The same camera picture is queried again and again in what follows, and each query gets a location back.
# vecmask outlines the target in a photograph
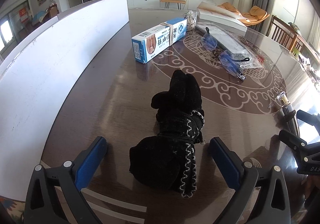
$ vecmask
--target medicine box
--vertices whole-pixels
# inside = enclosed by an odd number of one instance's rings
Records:
[[[186,35],[186,19],[174,18],[165,23],[172,25],[172,44]],[[169,25],[157,25],[132,38],[134,56],[137,61],[147,63],[169,47]]]

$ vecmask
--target plastic package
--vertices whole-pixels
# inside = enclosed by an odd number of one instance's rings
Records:
[[[229,54],[231,59],[242,61],[242,65],[244,67],[243,69],[254,69],[262,67],[257,57],[238,39],[229,34],[226,30],[213,23],[207,22],[197,23],[196,28],[201,32],[206,32],[206,28],[208,28],[210,30],[210,35],[217,40],[218,46],[222,47],[222,49]]]
[[[185,19],[187,19],[187,31],[190,31],[196,27],[197,14],[198,12],[194,12],[192,10],[189,10],[188,13],[185,14]]]
[[[242,75],[244,70],[244,64],[241,60],[232,59],[228,52],[224,51],[219,55],[219,60],[221,65],[226,69],[226,71],[236,78],[245,80],[245,76]]]
[[[213,52],[217,48],[217,40],[214,39],[212,35],[210,35],[209,28],[206,27],[206,33],[204,34],[203,37],[201,37],[201,43],[205,49],[208,51]]]

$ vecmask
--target folded black glove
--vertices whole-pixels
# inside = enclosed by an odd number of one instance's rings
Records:
[[[130,148],[130,172],[141,183],[173,189],[183,197],[196,190],[194,144],[202,142],[204,111],[201,92],[191,74],[176,70],[167,92],[157,93],[151,107],[158,109],[157,136],[146,137]]]

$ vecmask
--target metal screw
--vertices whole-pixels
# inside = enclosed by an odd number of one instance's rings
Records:
[[[252,167],[252,163],[250,163],[248,161],[245,161],[244,162],[244,166],[247,167],[247,168],[251,168]]]
[[[275,165],[275,166],[273,167],[273,169],[274,169],[275,171],[280,171],[280,170],[281,170],[281,168],[280,168],[279,166],[277,166],[277,165]]]
[[[36,170],[36,171],[40,171],[41,168],[42,168],[42,165],[41,165],[41,164],[38,164],[38,165],[35,167],[35,170]]]
[[[64,167],[69,167],[69,166],[71,166],[72,165],[72,162],[71,161],[65,161],[64,163],[63,163],[63,166]]]

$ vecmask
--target round table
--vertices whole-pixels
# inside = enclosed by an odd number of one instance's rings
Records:
[[[296,110],[315,114],[320,112],[319,94],[287,49],[250,28],[244,37],[235,37],[258,54],[264,68],[247,70],[243,83],[227,74],[194,31],[147,64],[136,62],[131,36],[182,14],[129,10],[130,24],[96,55],[62,105],[44,148],[43,163],[55,167],[73,160],[96,136],[103,136],[108,152],[83,190],[103,223],[211,224],[234,193],[207,151],[210,139],[219,136],[242,160],[256,167],[281,167],[293,216],[303,204],[303,176],[296,172],[291,150],[275,136],[284,126],[278,106],[270,104],[284,90]],[[200,85],[205,111],[202,133],[207,140],[207,144],[195,145],[197,191],[188,199],[140,184],[129,173],[130,147],[158,133],[151,98],[169,89],[170,77],[179,68],[192,73]],[[319,141],[315,129],[303,122],[300,132],[307,142]],[[258,192],[256,188],[239,223],[248,218]]]

